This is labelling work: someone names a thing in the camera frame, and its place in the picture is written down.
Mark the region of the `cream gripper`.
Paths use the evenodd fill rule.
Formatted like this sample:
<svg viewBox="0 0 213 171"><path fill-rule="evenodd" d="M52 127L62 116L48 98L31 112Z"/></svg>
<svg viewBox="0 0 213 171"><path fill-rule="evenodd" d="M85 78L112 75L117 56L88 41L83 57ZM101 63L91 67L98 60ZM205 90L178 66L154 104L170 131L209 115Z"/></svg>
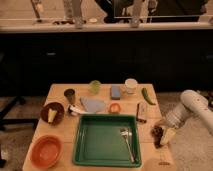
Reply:
<svg viewBox="0 0 213 171"><path fill-rule="evenodd" d="M169 127L164 120L156 122L154 126L160 126L164 130L163 136L160 141L161 146L166 145L176 134L176 130L174 128Z"/></svg>

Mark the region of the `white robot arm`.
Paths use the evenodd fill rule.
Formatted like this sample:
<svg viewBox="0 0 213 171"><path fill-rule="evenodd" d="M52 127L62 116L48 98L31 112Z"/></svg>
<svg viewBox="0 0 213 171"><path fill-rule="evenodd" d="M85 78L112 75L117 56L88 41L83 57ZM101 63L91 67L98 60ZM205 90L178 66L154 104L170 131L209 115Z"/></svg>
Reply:
<svg viewBox="0 0 213 171"><path fill-rule="evenodd" d="M213 135L213 111L208 107L208 100L194 90L185 90L180 94L178 105L156 123L157 126L164 126L160 145L166 145L174 137L176 130L193 115L198 116Z"/></svg>

